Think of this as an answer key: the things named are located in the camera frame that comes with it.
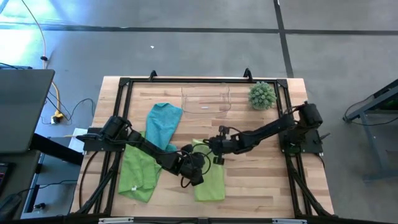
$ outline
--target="wooden table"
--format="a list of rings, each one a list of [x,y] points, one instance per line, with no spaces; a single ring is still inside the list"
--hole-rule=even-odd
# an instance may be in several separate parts
[[[93,127],[102,127],[112,115],[119,78],[104,77]],[[302,104],[307,99],[304,80],[290,78],[288,84],[292,105]],[[192,85],[192,83],[135,83],[128,116],[133,128],[137,131],[145,130],[146,116],[155,103],[169,102],[181,107],[181,87],[184,85]],[[190,144],[193,138],[203,139],[215,136],[218,133],[218,126],[222,124],[241,130],[250,130],[257,129],[278,118],[276,106],[266,111],[251,109],[247,99],[250,84],[228,84],[228,86],[231,95],[231,109],[227,112],[226,117],[195,119],[183,115],[173,135],[172,144],[182,147]],[[124,100],[125,94],[121,100],[120,115],[123,111]],[[91,154],[88,154],[83,160],[79,182],[90,156]],[[83,183],[83,203],[87,201],[98,185],[103,157],[104,152],[99,152],[88,168]],[[193,187],[181,188],[180,177],[163,171],[149,203],[138,202],[116,192],[112,216],[227,218],[294,216],[286,163],[279,149],[277,135],[262,141],[251,152],[241,155],[228,154],[225,155],[225,159],[226,198],[224,201],[195,202]],[[309,189],[324,208],[333,213],[325,171],[320,159],[312,154],[303,154],[303,164]],[[79,185],[75,190],[71,212],[78,210],[78,193]],[[297,194],[300,208],[304,211],[301,191],[298,190]],[[101,211],[106,205],[107,196],[108,187],[104,191]]]

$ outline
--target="green succulent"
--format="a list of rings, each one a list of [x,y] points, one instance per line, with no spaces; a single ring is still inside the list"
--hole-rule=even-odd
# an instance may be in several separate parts
[[[249,103],[256,110],[267,110],[276,102],[274,89],[265,82],[250,86]]]

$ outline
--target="clear plastic container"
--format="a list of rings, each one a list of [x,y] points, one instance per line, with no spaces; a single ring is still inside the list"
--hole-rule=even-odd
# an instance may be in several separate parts
[[[229,86],[190,85],[181,88],[182,109],[190,118],[222,118],[231,109]]]

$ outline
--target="lime green cloth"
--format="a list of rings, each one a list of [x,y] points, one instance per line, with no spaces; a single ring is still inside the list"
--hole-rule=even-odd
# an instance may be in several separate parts
[[[161,166],[136,147],[126,145],[119,179],[119,194],[148,202],[154,193]]]
[[[192,145],[203,144],[201,141],[194,139]],[[202,152],[208,154],[210,152],[207,146],[197,146],[193,149],[194,152]],[[203,175],[204,183],[194,186],[195,201],[197,202],[213,202],[225,199],[225,184],[224,184],[224,169],[223,166],[213,163],[215,157],[213,153],[208,155],[211,167],[207,174]],[[209,161],[205,158],[205,165],[202,172],[206,172],[209,166]]]

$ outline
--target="gray floor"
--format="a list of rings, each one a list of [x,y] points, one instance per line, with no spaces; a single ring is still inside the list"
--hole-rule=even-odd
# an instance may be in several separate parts
[[[26,1],[40,22],[119,27],[228,27],[276,29],[272,0],[95,0]],[[394,0],[280,0],[286,29],[397,30]],[[10,0],[0,21],[32,22],[21,2]],[[278,34],[46,31],[49,68],[56,71],[68,109],[83,98],[98,99],[105,75],[286,77]],[[37,30],[0,30],[0,61],[40,68]],[[324,124],[326,176],[335,213],[341,217],[396,222],[398,181],[365,184],[374,171],[363,128],[347,125],[347,107],[398,78],[398,36],[287,35],[295,78],[304,78],[308,97]],[[89,102],[71,125],[44,125],[45,136],[71,134],[91,124]],[[50,103],[42,113],[49,122]],[[397,123],[375,129],[375,135]]]

